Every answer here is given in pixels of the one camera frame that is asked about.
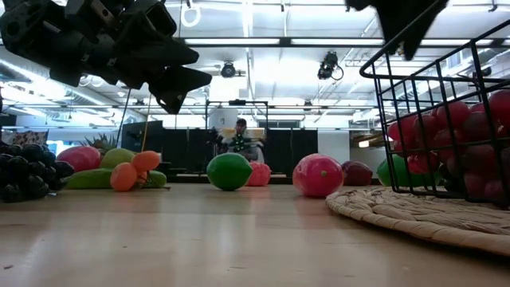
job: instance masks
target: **wicker mat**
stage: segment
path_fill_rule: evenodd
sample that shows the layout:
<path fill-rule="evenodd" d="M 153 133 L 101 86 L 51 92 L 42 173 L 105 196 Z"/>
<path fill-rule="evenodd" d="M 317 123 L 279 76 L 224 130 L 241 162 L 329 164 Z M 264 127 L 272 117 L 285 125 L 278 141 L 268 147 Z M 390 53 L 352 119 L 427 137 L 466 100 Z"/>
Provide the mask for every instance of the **wicker mat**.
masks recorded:
<path fill-rule="evenodd" d="M 326 198 L 334 212 L 432 242 L 510 256 L 510 211 L 459 199 L 362 187 Z"/>

